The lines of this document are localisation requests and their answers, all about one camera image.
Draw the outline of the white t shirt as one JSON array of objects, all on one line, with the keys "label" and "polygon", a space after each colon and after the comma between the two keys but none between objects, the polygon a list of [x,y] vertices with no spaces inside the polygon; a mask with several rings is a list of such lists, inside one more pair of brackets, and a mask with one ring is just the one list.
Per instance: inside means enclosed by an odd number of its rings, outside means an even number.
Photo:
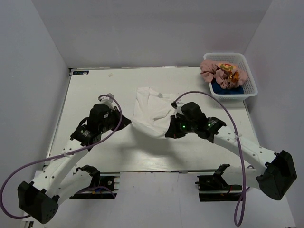
[{"label": "white t shirt", "polygon": [[170,117],[175,114],[171,103],[176,94],[164,94],[150,87],[136,90],[132,125],[139,132],[155,139],[165,137]]}]

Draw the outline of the pink printed t shirt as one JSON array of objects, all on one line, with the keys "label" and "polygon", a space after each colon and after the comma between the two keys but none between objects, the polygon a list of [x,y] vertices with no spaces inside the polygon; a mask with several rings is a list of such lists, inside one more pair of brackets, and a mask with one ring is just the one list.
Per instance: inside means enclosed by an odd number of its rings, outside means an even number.
[{"label": "pink printed t shirt", "polygon": [[205,82],[215,80],[223,89],[237,88],[247,80],[247,73],[232,63],[205,59],[199,67]]}]

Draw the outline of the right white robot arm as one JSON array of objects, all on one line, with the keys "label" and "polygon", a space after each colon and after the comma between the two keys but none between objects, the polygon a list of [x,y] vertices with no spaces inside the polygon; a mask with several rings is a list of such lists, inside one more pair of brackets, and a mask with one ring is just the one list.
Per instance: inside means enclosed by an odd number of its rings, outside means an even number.
[{"label": "right white robot arm", "polygon": [[170,116],[170,125],[166,138],[179,139],[188,133],[227,149],[243,158],[252,168],[220,165],[212,175],[200,175],[196,184],[200,191],[239,190],[243,179],[248,187],[261,190],[273,200],[281,200],[297,178],[295,165],[290,153],[280,153],[263,148],[247,138],[237,138],[225,122],[216,117],[206,117],[200,107],[189,102],[172,107],[176,113]]}]

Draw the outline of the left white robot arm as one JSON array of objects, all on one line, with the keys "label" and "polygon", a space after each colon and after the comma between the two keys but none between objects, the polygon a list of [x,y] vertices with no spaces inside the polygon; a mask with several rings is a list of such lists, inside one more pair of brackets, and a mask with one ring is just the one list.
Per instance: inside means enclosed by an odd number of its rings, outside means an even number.
[{"label": "left white robot arm", "polygon": [[41,224],[48,223],[65,200],[81,190],[94,190],[100,185],[100,171],[89,165],[76,164],[101,141],[102,134],[119,131],[131,124],[117,107],[95,104],[71,134],[62,150],[63,157],[54,159],[31,182],[18,186],[19,207]]}]

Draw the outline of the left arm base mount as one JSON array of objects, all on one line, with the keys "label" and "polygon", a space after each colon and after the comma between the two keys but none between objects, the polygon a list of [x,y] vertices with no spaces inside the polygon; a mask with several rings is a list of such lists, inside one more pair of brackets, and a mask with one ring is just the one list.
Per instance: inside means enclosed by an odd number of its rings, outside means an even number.
[{"label": "left arm base mount", "polygon": [[70,199],[114,200],[120,184],[120,173],[101,173],[99,184],[81,190]]}]

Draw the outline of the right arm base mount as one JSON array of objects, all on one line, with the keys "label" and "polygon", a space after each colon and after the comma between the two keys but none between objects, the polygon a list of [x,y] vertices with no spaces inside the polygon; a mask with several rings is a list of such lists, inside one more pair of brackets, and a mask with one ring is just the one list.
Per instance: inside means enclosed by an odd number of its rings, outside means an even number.
[{"label": "right arm base mount", "polygon": [[222,178],[224,171],[229,167],[229,164],[223,164],[211,175],[197,176],[195,184],[199,190],[200,202],[238,201],[243,187],[241,185],[227,184]]}]

